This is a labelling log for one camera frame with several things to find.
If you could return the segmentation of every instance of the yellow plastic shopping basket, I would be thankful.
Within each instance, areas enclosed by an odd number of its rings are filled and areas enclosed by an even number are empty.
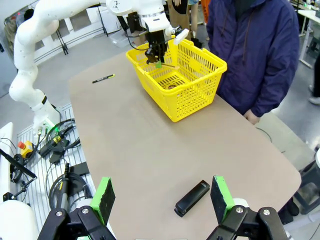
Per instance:
[[[148,43],[139,49],[147,49]],[[227,63],[206,49],[199,49],[189,40],[175,45],[168,42],[164,63],[176,69],[147,64],[145,51],[132,49],[126,57],[133,63],[147,93],[173,121],[177,122],[211,104]]]

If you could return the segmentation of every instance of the pen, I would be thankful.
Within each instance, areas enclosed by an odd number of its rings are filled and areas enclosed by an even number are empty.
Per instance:
[[[100,81],[102,81],[102,80],[113,78],[114,76],[116,76],[116,75],[115,75],[115,74],[111,74],[111,75],[109,75],[109,76],[105,76],[105,77],[103,77],[103,78],[94,80],[92,83],[95,84],[95,83],[100,82]]]

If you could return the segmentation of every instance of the black pants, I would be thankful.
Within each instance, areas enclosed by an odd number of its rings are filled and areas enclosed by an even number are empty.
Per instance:
[[[314,88],[313,88],[313,96],[316,98],[320,98],[320,54],[316,58],[314,64]]]

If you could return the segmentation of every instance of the table leg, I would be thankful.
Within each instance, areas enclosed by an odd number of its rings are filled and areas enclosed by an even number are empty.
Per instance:
[[[302,37],[305,35],[305,26],[306,26],[306,20],[307,20],[307,17],[305,16],[304,17],[304,20],[303,20],[303,25],[302,25],[302,30],[301,30],[301,34],[299,35],[299,37]]]
[[[300,57],[299,57],[299,60],[309,68],[312,68],[312,66],[308,62],[306,62],[304,60],[304,57],[305,57],[305,53],[306,53],[306,50],[307,50],[307,44],[308,44],[308,39],[309,39],[311,27],[312,27],[312,21],[310,19],[309,20],[309,24],[308,24],[308,26],[306,28],[306,34],[305,34],[305,37],[304,37],[304,41],[303,41],[303,45],[302,45],[302,49],[301,49],[301,53],[300,53]]]

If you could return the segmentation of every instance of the basket rim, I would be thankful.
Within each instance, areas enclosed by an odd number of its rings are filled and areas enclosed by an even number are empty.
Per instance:
[[[125,53],[126,57],[134,64],[134,66],[141,72],[143,73],[146,77],[148,77],[149,80],[151,80],[151,82],[164,94],[164,95],[175,95],[177,94],[177,92],[180,92],[181,90],[187,88],[187,87],[190,87],[190,86],[193,86],[195,84],[198,84],[208,78],[211,78],[212,76],[214,75],[218,75],[218,74],[223,74],[224,72],[227,71],[228,67],[227,67],[227,63],[222,60],[220,57],[214,55],[212,52],[208,51],[207,49],[205,48],[198,48],[196,46],[194,46],[194,43],[192,41],[189,41],[189,40],[186,40],[184,39],[182,41],[183,43],[185,44],[188,44],[190,46],[192,46],[196,52],[202,52],[203,54],[206,54],[207,56],[211,57],[211,58],[214,58],[215,61],[217,61],[219,64],[221,64],[221,66],[217,67],[213,72],[205,75],[205,76],[202,76],[200,78],[197,78],[195,79],[194,81],[191,81],[189,83],[186,83],[186,84],[183,84],[183,85],[179,85],[177,87],[174,87],[172,89],[164,89],[162,88],[151,76],[148,72],[144,71],[138,64],[135,60],[133,60],[133,58],[129,55],[130,52],[135,52],[135,51],[138,51],[136,49],[131,49],[129,51],[127,51]],[[145,48],[146,46],[148,45],[148,43],[145,43],[145,44],[142,44],[140,46],[138,46],[137,48]]]

